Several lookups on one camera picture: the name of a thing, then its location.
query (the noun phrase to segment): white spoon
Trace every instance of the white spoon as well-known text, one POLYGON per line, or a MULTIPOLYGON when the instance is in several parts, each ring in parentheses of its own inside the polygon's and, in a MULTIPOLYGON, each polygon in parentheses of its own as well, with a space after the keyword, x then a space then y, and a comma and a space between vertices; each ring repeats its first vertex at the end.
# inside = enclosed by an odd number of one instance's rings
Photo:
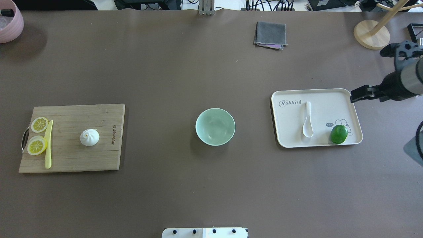
POLYGON ((313 136, 313 127, 311 126, 311 102, 305 103, 305 121, 304 125, 302 126, 302 133, 305 137, 312 137, 313 136))

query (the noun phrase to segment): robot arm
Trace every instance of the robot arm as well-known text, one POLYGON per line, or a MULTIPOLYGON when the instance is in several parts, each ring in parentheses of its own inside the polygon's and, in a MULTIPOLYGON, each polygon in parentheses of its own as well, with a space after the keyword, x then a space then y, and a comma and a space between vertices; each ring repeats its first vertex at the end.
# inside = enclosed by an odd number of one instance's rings
POLYGON ((423 46, 410 41, 389 44, 380 51, 382 57, 395 57, 395 71, 388 74, 381 84, 363 85, 351 91, 351 103, 360 100, 389 99, 402 101, 423 94, 423 46))

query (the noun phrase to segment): folded towel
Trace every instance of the folded towel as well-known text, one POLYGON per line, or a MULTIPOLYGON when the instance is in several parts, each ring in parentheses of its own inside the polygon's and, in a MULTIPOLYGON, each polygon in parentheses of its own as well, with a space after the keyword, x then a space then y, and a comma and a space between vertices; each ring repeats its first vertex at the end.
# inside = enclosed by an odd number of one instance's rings
POLYGON ((254 43, 259 46, 282 50, 286 43, 286 25, 257 22, 254 43))

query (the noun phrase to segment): wooden cutting board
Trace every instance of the wooden cutting board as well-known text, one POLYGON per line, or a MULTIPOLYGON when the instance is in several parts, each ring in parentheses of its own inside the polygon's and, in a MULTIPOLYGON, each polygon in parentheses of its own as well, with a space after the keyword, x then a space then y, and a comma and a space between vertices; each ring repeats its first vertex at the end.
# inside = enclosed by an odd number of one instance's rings
MULTIPOLYGON (((53 120, 51 134, 52 166, 44 168, 45 152, 30 155, 24 148, 19 173, 49 173, 117 170, 121 160, 124 104, 34 107, 31 122, 40 116, 53 120), (97 129, 100 139, 94 146, 81 143, 80 134, 97 129)), ((45 131, 29 130, 28 139, 44 136, 45 131)))

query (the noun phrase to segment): lemon slice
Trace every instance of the lemon slice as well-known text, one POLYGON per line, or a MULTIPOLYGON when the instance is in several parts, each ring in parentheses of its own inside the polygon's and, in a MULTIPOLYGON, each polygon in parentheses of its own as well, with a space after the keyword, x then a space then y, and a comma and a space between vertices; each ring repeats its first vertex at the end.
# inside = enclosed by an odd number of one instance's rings
POLYGON ((47 148, 47 140, 42 136, 34 136, 28 141, 28 154, 39 155, 47 148))
POLYGON ((37 117, 31 123, 31 130, 35 133, 40 133, 46 130, 47 125, 49 124, 49 120, 47 118, 41 116, 37 117))

